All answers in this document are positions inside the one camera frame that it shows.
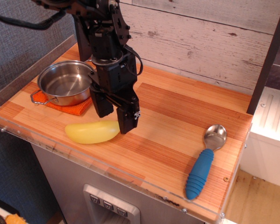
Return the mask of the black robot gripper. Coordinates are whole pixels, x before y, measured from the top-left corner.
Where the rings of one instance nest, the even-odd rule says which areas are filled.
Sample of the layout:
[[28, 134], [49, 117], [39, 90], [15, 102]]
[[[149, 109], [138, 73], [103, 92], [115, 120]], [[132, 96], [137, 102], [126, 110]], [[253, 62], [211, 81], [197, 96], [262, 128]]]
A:
[[96, 71], [91, 76], [90, 94], [96, 113], [103, 118], [113, 113], [113, 105], [116, 105], [121, 134], [136, 128], [140, 117], [138, 98], [133, 90], [137, 81], [136, 57], [131, 52], [91, 55]]

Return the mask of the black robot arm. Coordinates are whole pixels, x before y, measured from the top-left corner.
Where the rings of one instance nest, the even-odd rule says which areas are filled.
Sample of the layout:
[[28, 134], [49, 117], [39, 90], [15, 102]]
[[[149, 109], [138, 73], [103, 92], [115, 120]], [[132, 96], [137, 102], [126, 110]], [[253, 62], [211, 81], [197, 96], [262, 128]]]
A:
[[118, 0], [36, 0], [45, 9], [71, 14], [75, 19], [80, 59], [96, 67], [90, 94], [99, 117], [117, 109], [120, 132], [137, 127], [139, 99], [134, 91], [143, 66], [140, 56], [127, 45], [130, 27], [122, 17]]

